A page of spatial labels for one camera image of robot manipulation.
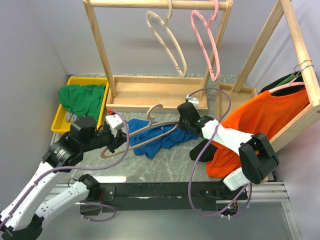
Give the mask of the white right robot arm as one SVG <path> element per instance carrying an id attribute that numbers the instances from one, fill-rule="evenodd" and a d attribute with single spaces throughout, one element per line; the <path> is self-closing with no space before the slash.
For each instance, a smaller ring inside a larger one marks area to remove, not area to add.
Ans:
<path id="1" fill-rule="evenodd" d="M 200 116 L 189 101 L 180 104 L 177 110 L 179 129 L 215 141 L 239 156 L 241 167 L 225 176 L 219 186 L 222 198 L 231 199 L 238 188 L 249 183 L 260 184 L 278 167 L 280 161 L 263 133 L 251 134 L 223 127 L 210 116 Z"/>

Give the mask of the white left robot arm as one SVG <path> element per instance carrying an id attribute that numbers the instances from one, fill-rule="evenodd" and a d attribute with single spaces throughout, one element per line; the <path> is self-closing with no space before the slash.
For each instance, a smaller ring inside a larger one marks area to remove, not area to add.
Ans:
<path id="1" fill-rule="evenodd" d="M 100 183 L 90 174 L 82 175 L 72 186 L 45 200 L 56 184 L 84 159 L 84 153 L 106 147 L 112 153 L 129 142 L 125 119 L 109 115 L 102 128 L 91 116 L 79 117 L 69 131 L 53 143 L 43 156 L 34 176 L 18 197 L 0 213 L 4 240 L 36 240 L 43 228 L 75 203 L 104 208 Z"/>

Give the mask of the blue tank top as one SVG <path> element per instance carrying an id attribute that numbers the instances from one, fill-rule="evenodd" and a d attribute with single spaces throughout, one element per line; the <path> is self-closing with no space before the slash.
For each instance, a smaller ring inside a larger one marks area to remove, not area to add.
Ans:
<path id="1" fill-rule="evenodd" d="M 131 134 L 135 131 L 138 131 L 143 127 L 146 127 L 147 125 L 147 120 L 133 118 L 128 121 L 129 133 Z M 158 137 L 159 135 L 170 131 L 174 126 L 174 124 L 167 124 L 147 129 L 141 133 L 131 136 L 130 145 L 133 147 L 135 145 L 146 142 L 152 138 Z M 145 155 L 148 159 L 151 160 L 159 152 L 160 149 L 170 150 L 174 146 L 178 146 L 179 144 L 185 143 L 189 140 L 196 139 L 198 139 L 197 135 L 192 134 L 189 131 L 176 128 L 174 131 L 170 132 L 165 136 L 162 136 L 150 143 L 133 149 L 133 152 L 136 156 Z"/>

